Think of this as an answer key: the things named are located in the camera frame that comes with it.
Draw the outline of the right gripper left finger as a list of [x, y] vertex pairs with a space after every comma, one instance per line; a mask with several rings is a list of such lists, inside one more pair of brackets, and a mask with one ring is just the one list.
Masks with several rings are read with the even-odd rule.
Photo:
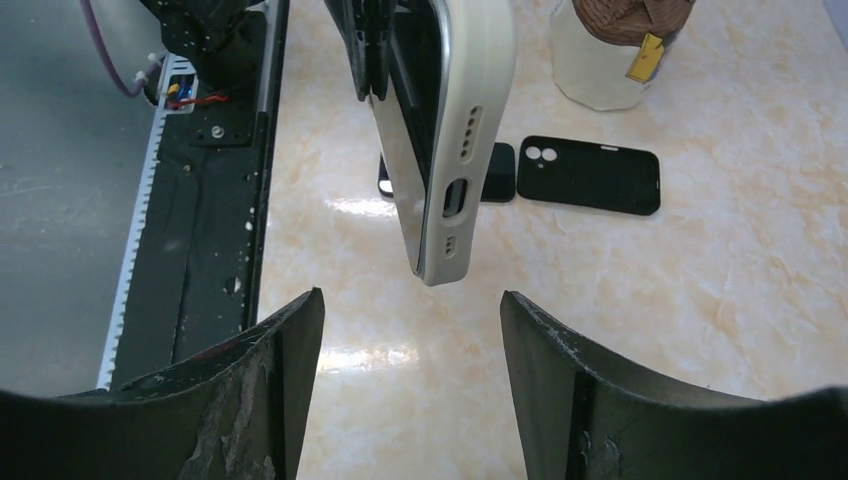
[[293, 479], [321, 349], [311, 289], [262, 323], [114, 390], [1, 396], [5, 479]]

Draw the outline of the black phone case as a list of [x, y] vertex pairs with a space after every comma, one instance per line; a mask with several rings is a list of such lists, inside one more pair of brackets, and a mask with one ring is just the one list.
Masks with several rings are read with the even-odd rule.
[[529, 136], [519, 149], [517, 193], [534, 201], [651, 216], [661, 207], [660, 163], [645, 150]]

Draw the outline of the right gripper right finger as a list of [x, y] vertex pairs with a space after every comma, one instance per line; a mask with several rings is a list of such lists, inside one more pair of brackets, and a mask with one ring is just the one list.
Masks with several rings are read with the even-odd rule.
[[843, 479], [847, 391], [759, 401], [633, 362], [524, 295], [500, 316], [531, 479]]

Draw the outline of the black smartphone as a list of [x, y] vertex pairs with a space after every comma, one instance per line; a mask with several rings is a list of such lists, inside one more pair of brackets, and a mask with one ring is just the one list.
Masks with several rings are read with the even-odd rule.
[[[392, 184], [383, 158], [380, 158], [377, 189], [387, 200], [393, 199]], [[481, 201], [490, 204], [506, 204], [516, 196], [516, 153], [515, 149], [496, 142], [491, 155]]]

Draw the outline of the pink cased phone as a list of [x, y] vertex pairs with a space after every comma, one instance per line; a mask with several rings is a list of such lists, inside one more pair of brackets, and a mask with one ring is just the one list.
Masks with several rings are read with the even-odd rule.
[[508, 1], [387, 1], [368, 96], [410, 268], [463, 279], [516, 65]]

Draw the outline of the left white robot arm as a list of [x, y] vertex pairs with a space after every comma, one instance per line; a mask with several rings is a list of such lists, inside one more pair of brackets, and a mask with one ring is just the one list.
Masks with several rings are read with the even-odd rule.
[[[259, 69], [242, 30], [255, 1], [144, 1], [160, 22], [165, 48], [188, 59], [216, 90], [235, 90]], [[343, 40], [357, 98], [383, 100], [396, 1], [327, 1]]]

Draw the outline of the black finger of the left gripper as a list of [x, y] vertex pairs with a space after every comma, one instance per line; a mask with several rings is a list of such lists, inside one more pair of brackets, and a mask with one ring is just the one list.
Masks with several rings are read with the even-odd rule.
[[390, 36], [397, 1], [325, 0], [344, 41], [357, 98], [384, 100], [389, 84]]

